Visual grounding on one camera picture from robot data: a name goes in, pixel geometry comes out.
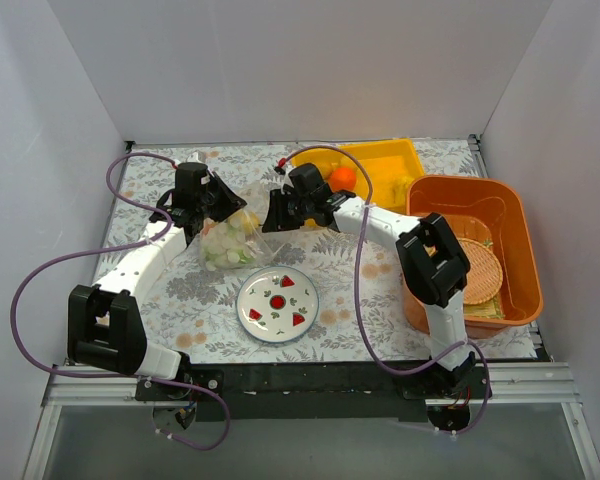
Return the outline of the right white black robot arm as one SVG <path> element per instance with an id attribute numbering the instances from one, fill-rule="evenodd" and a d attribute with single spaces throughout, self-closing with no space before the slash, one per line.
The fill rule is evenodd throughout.
<path id="1" fill-rule="evenodd" d="M 470 261 L 446 219 L 439 214 L 400 215 L 348 190 L 333 191 L 317 167 L 307 163 L 291 170 L 283 186 L 270 192 L 262 230 L 298 230 L 307 220 L 340 233 L 356 233 L 360 243 L 395 249 L 409 292 L 425 308 L 430 360 L 399 370 L 373 354 L 378 367 L 394 377 L 426 378 L 444 397 L 466 389 L 476 363 L 463 312 Z"/>

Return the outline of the fake yellow mango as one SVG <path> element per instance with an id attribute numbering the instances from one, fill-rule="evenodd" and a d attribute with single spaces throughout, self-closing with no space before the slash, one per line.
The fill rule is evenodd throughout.
<path id="1" fill-rule="evenodd" d="M 315 160 L 314 164 L 315 164 L 316 168 L 319 170 L 320 175 L 323 179 L 327 179 L 331 175 L 331 173 L 333 171 L 333 167 L 330 162 Z"/>

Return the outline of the fake orange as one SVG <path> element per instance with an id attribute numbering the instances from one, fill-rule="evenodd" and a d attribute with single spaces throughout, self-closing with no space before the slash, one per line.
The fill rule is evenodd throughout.
<path id="1" fill-rule="evenodd" d="M 353 192 L 357 183 L 356 171 L 349 167 L 338 167 L 329 175 L 327 183 L 334 192 L 340 190 Z"/>

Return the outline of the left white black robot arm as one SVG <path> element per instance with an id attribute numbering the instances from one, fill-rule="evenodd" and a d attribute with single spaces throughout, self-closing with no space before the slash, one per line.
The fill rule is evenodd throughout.
<path id="1" fill-rule="evenodd" d="M 158 387 L 168 398 L 185 398 L 193 377 L 182 368 L 184 355 L 147 339 L 140 307 L 207 220 L 222 222 L 246 205 L 206 165 L 178 165 L 174 187 L 156 202 L 141 246 L 93 286 L 77 286 L 69 295 L 69 359 L 123 375 L 158 378 Z"/>

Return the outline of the clear zip top bag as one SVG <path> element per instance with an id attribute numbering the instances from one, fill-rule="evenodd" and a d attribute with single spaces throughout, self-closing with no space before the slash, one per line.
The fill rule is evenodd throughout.
<path id="1" fill-rule="evenodd" d="M 291 231 L 264 233 L 270 191 L 245 185 L 238 195 L 247 205 L 222 222 L 207 219 L 199 235 L 199 262 L 207 271 L 266 266 L 291 240 Z"/>

